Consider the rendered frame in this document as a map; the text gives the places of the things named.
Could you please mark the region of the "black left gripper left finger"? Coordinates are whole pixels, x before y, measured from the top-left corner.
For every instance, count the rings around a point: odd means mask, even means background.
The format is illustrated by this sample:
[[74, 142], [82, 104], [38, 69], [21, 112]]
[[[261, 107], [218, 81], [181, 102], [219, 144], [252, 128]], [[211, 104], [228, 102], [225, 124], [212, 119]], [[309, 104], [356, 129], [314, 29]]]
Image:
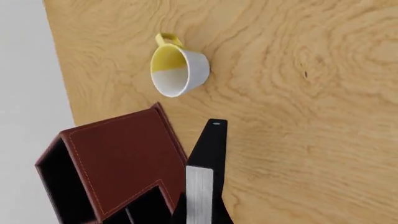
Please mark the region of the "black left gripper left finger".
[[187, 224], [187, 199], [185, 193], [181, 193], [177, 206], [170, 218], [170, 224]]

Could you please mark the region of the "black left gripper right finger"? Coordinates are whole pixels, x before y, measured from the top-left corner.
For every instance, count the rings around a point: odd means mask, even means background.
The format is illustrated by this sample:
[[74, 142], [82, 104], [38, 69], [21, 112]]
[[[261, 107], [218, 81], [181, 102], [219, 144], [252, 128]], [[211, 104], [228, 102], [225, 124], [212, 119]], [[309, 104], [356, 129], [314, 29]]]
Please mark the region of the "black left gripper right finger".
[[213, 197], [211, 224], [234, 224], [220, 195]]

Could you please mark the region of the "red-brown leather desk caddy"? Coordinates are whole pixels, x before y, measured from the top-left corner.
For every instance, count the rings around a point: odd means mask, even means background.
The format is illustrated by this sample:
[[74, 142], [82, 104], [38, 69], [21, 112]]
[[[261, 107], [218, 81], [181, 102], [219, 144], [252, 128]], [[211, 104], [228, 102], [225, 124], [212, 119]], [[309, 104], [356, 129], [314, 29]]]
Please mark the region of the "red-brown leather desk caddy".
[[156, 103], [59, 132], [35, 168], [59, 224], [169, 224], [186, 162]]

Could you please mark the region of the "white and yellow mug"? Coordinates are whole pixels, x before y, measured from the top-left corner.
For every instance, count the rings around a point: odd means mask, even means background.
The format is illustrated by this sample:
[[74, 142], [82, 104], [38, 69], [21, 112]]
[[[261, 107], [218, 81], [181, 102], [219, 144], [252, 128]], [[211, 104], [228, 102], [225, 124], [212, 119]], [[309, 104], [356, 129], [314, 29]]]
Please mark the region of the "white and yellow mug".
[[158, 33], [155, 42], [157, 49], [150, 61], [150, 75], [161, 95], [176, 98], [206, 82], [210, 63], [204, 54], [188, 50], [171, 33]]

